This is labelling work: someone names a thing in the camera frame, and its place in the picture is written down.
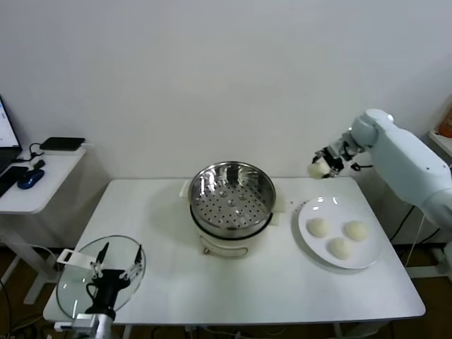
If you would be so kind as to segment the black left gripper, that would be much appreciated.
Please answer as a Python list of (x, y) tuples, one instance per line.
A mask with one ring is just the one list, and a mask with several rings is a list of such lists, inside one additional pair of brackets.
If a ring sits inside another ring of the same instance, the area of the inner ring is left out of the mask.
[(133, 281), (143, 270), (142, 246), (139, 245), (133, 265), (124, 270), (102, 270), (109, 243), (107, 242), (90, 263), (93, 280), (86, 285), (86, 292), (92, 302), (87, 314), (116, 314), (114, 305), (117, 296), (124, 289), (124, 281)]

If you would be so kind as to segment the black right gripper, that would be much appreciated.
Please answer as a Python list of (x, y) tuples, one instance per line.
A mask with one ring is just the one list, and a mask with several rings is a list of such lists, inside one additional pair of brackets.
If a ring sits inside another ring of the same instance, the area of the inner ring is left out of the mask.
[(346, 162), (353, 159), (353, 140), (338, 139), (327, 148), (315, 152), (315, 161), (320, 159), (327, 161), (328, 165), (323, 167), (323, 178), (334, 178), (338, 176), (345, 167)]

